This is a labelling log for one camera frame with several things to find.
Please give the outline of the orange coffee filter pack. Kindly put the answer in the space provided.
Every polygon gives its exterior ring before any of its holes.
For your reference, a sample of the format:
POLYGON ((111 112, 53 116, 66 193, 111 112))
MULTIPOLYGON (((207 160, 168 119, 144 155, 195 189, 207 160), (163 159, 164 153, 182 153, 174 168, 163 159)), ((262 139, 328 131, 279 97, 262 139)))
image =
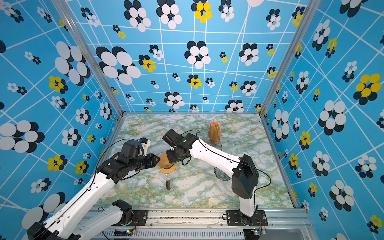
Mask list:
POLYGON ((209 128, 209 137, 211 143, 218 143, 221 141, 222 129, 219 122, 212 122, 209 128))

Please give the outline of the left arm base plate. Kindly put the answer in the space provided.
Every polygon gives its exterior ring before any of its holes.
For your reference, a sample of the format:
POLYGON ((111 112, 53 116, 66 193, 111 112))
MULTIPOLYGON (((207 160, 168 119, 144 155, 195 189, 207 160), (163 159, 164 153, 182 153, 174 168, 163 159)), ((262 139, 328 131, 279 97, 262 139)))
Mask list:
POLYGON ((148 218, 148 210, 129 210, 123 212, 118 226, 145 226, 148 218))

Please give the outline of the grey glass dripper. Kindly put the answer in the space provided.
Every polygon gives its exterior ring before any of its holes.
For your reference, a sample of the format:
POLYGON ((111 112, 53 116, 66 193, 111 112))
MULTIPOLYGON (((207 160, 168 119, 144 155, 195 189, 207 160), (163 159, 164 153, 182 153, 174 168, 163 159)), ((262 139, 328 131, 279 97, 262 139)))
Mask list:
POLYGON ((226 182, 231 180, 231 177, 229 175, 227 175, 224 171, 220 170, 217 167, 214 167, 214 173, 215 173, 215 176, 221 181, 226 182))

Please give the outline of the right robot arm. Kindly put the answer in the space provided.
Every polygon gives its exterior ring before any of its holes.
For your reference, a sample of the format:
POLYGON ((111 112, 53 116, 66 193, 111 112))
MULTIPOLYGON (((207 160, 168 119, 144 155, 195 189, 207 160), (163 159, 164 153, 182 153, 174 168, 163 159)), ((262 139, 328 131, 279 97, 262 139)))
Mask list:
POLYGON ((205 143, 197 135, 188 133, 183 136, 173 129, 165 133, 163 140, 170 146, 166 151, 170 164, 183 162, 186 159, 199 159, 218 168, 231 178, 231 188, 240 199, 240 207, 236 211, 236 217, 231 217, 227 213, 228 220, 245 226, 268 225, 265 212, 258 210, 255 200, 261 170, 256 168, 250 156, 239 157, 225 153, 205 143))

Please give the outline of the grey glass pitcher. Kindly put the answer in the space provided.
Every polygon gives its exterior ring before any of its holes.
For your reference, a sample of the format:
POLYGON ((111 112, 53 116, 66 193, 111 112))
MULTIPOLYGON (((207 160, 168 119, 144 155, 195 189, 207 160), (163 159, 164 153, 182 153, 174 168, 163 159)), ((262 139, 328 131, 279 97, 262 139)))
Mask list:
POLYGON ((220 151, 223 149, 221 142, 211 143, 211 146, 220 151))

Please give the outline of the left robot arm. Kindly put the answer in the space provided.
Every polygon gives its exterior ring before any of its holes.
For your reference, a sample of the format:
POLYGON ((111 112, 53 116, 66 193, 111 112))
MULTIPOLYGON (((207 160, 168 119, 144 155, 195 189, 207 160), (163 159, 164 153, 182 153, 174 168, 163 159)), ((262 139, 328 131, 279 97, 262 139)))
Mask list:
POLYGON ((83 217, 94 204, 118 182, 129 177, 130 172, 154 168, 160 161, 149 154, 150 140, 126 139, 122 150, 104 161, 92 179, 62 209, 45 222, 36 222, 29 227, 29 240, 90 240, 113 225, 138 224, 132 206, 118 200, 102 213, 83 222, 83 217))

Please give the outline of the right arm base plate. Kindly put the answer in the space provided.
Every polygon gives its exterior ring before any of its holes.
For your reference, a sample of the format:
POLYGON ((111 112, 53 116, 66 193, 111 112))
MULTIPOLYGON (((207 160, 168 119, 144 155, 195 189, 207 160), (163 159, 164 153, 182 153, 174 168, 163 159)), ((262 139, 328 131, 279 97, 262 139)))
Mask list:
POLYGON ((225 215, 229 227, 266 227, 269 225, 266 213, 262 210, 256 210, 251 217, 241 213, 240 210, 227 210, 225 215))

